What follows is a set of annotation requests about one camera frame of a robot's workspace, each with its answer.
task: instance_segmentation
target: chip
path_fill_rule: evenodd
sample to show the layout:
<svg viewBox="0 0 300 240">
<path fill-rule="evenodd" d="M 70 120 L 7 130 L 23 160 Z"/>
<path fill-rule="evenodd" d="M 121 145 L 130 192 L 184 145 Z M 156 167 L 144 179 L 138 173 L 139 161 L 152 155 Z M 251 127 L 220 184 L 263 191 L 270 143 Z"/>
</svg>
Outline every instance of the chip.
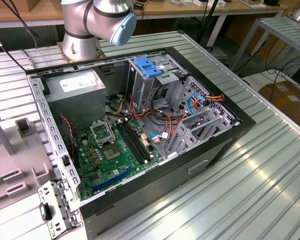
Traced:
<svg viewBox="0 0 300 240">
<path fill-rule="evenodd" d="M 102 149 L 102 151 L 103 151 L 103 154 L 104 154 L 105 158 L 108 161 L 121 156 L 119 148 L 116 146 L 115 143 L 107 145 L 106 147 L 104 147 Z"/>
<path fill-rule="evenodd" d="M 99 178 L 98 173 L 92 174 L 91 176 L 89 176 L 89 179 L 91 182 L 97 180 Z"/>
</svg>

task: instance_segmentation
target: ram slot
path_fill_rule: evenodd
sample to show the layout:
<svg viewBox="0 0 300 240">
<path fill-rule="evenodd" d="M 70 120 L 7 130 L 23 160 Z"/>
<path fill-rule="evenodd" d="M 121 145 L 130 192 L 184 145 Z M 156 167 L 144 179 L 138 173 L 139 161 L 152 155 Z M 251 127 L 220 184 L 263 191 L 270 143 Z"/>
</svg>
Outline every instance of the ram slot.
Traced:
<svg viewBox="0 0 300 240">
<path fill-rule="evenodd" d="M 129 136 L 133 136 L 132 140 L 135 142 L 135 144 L 137 145 L 137 147 L 141 151 L 143 157 L 146 158 L 147 160 L 149 160 L 150 156 L 149 156 L 147 150 L 145 149 L 145 146 L 139 141 L 139 138 L 135 135 L 132 128 L 128 124 L 126 124 L 125 129 L 128 132 Z"/>
<path fill-rule="evenodd" d="M 150 160 L 150 156 L 145 150 L 145 147 L 141 144 L 128 124 L 117 125 L 117 129 L 139 164 L 143 164 L 145 160 Z"/>
</svg>

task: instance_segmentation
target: side panel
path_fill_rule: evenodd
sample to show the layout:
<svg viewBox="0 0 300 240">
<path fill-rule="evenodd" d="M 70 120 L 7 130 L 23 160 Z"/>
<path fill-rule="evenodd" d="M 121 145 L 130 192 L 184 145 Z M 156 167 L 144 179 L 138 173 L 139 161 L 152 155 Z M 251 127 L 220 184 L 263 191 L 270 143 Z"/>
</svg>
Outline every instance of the side panel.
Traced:
<svg viewBox="0 0 300 240">
<path fill-rule="evenodd" d="M 201 173 L 216 155 L 232 140 L 210 149 L 180 167 L 170 171 L 139 190 L 84 220 L 88 240 L 104 233 L 115 224 L 163 197 L 190 178 Z"/>
</svg>

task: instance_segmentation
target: red wire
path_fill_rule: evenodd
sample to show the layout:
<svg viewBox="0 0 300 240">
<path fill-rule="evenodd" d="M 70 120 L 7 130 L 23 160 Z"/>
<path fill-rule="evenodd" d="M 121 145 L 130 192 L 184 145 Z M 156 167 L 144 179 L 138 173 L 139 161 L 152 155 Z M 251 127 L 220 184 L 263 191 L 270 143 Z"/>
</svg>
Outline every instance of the red wire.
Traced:
<svg viewBox="0 0 300 240">
<path fill-rule="evenodd" d="M 75 143 L 74 143 L 74 135 L 71 129 L 71 124 L 68 119 L 66 119 L 62 114 L 59 115 L 63 120 L 65 120 L 66 124 L 68 125 L 68 128 L 70 130 L 70 135 L 71 135 L 71 145 L 72 145 L 72 159 L 75 157 Z"/>
</svg>

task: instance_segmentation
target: aluminum extrusion table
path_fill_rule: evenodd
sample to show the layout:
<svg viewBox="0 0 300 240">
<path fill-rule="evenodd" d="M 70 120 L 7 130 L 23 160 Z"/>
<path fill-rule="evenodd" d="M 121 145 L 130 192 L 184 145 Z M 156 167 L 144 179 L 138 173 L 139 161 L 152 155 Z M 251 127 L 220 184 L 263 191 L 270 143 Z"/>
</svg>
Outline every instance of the aluminum extrusion table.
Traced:
<svg viewBox="0 0 300 240">
<path fill-rule="evenodd" d="M 101 47 L 107 56 L 175 47 L 257 124 L 217 164 L 97 240 L 300 237 L 300 127 L 185 34 L 174 31 L 135 36 L 121 47 L 102 41 Z M 38 67 L 65 62 L 56 46 L 27 52 Z M 28 68 L 21 51 L 11 53 Z M 3 128 L 18 118 L 34 121 L 56 167 L 25 74 L 3 53 L 0 116 Z M 0 210 L 0 239 L 49 239 L 39 203 L 34 194 Z M 84 235 L 82 227 L 61 239 L 82 240 Z"/>
<path fill-rule="evenodd" d="M 261 37 L 260 41 L 255 46 L 252 51 L 252 55 L 261 47 L 263 42 L 266 40 L 269 34 L 272 34 L 282 41 L 289 44 L 292 50 L 296 49 L 300 51 L 300 23 L 291 19 L 290 17 L 269 17 L 269 18 L 259 18 L 257 19 L 250 32 L 246 36 L 244 42 L 236 53 L 232 65 L 230 66 L 231 70 L 234 70 L 238 65 L 242 54 L 245 52 L 248 44 L 252 40 L 258 28 L 263 28 L 266 30 L 264 35 Z M 286 57 L 284 59 L 288 59 L 291 55 L 291 50 L 287 52 Z"/>
</svg>

